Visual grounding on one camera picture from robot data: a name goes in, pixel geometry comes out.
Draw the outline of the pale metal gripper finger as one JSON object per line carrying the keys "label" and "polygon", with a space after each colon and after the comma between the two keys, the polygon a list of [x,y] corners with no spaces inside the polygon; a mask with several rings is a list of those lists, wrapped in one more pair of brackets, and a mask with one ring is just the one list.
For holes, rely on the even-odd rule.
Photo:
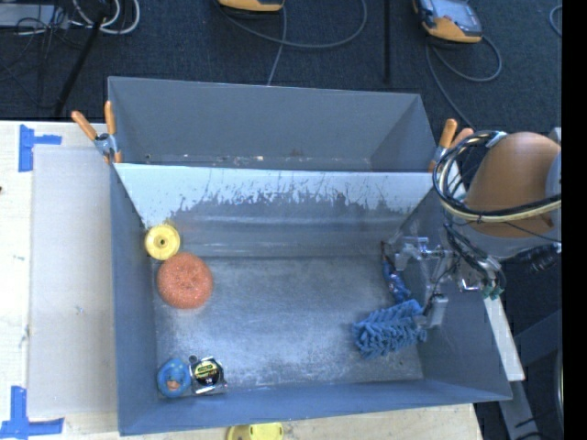
{"label": "pale metal gripper finger", "polygon": [[398,270],[405,270],[411,260],[423,261],[432,258],[433,251],[428,247],[429,239],[426,236],[405,236],[395,245],[394,266]]}
{"label": "pale metal gripper finger", "polygon": [[425,328],[440,327],[449,305],[449,297],[444,293],[434,293],[424,309]]}

